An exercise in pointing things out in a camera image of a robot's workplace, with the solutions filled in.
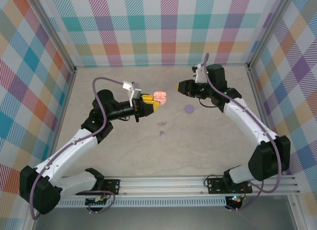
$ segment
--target plaid wall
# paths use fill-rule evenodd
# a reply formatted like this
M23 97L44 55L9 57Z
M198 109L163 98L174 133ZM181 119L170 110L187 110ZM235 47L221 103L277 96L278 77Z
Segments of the plaid wall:
M27 0L0 0L0 230L25 217L19 172L49 153L70 77Z
M291 139L290 173L317 223L317 0L291 2L254 68L271 127Z
M197 64L206 52L210 62L245 63L270 9L268 0L41 1L85 66Z
M264 35L265 31L266 31L267 26L268 26L269 23L271 22L271 20L272 20L272 18L273 18L273 15L274 15L276 9L278 8L278 5L279 5L280 2L281 2L281 0L275 0L273 6L272 6L272 8L271 8L271 10L270 10L269 13L268 13L268 16L267 16L266 20L265 20L265 22L264 22L264 24L263 24L263 26L262 26L262 28L261 28L261 31L260 31L260 33L258 34L257 39L256 39L256 41L254 42L254 44L253 44L253 46L252 46L251 52L250 52L249 55L248 55L248 58L247 58L247 62L246 62L246 63L250 63L250 60L251 60L251 58L253 57L254 51L255 51L256 48L258 47L258 44L259 44L259 42L261 41L261 39L262 39L262 37L263 37L263 35Z

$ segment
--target white bracket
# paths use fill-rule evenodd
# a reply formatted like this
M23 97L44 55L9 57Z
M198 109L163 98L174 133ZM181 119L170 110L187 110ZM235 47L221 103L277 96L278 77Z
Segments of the white bracket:
M141 88L138 83L130 83L127 81L123 82L123 88L128 91L130 106L132 107L132 100L140 98Z
M195 83L204 83L206 82L206 76L205 76L205 71L204 67L198 64L197 69L195 71L195 74L193 76L195 77Z

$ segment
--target small purple object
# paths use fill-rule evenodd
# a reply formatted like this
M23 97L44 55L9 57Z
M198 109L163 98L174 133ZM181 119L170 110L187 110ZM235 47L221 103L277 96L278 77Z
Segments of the small purple object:
M194 106L192 106L192 105L186 105L185 106L185 111L187 112L187 113L192 113L193 111L194 111Z

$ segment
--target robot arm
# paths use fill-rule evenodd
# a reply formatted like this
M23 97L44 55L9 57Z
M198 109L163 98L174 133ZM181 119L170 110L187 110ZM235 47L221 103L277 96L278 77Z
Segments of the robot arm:
M275 132L266 127L258 118L256 120L264 127L265 133L256 122L247 114L252 111L248 108L241 94L234 88L227 87L224 69L220 64L207 66L207 75L213 86L224 94L228 95L244 108L242 109L231 100L215 92L208 83L201 83L205 73L199 65L192 67L195 72L195 80L185 80L178 84L178 91L186 96L193 98L210 98L211 102L217 106L222 113L230 117L250 140L254 153L252 154L247 166L238 166L224 172L223 181L228 191L242 182L249 180L264 180L278 171L277 157L273 146L267 137L268 134L278 147L281 157L282 171L289 168L290 141L286 136L279 137Z
M113 129L112 120L134 115L136 122L139 122L139 118L152 114L160 106L160 102L154 101L153 96L141 94L141 89L136 83L124 82L123 88L128 90L129 100L125 102L116 101L110 90L101 90L97 93L107 117L105 127L98 134L75 142L92 135L103 125L101 108L95 99L89 117L71 140L35 168L26 166L21 171L20 196L27 202L30 202L31 188L35 179L43 173L39 177L33 195L34 208L40 214L50 212L62 198L86 190L101 190L104 186L104 176L93 168L86 169L75 176L62 177L80 157L107 137Z

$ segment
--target small toy piece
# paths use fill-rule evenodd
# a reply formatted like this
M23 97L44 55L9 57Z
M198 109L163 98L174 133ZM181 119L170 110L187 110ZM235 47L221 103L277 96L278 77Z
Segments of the small toy piece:
M192 106L192 105L186 105L185 106L185 111L187 112L187 113L192 113L193 111L194 111L194 106Z
M159 122L159 123L158 123L159 126L166 125L166 124L167 124L167 121L166 121L166 122Z
M156 91L154 92L154 100L159 101L160 105L163 105L166 103L166 92L163 91Z

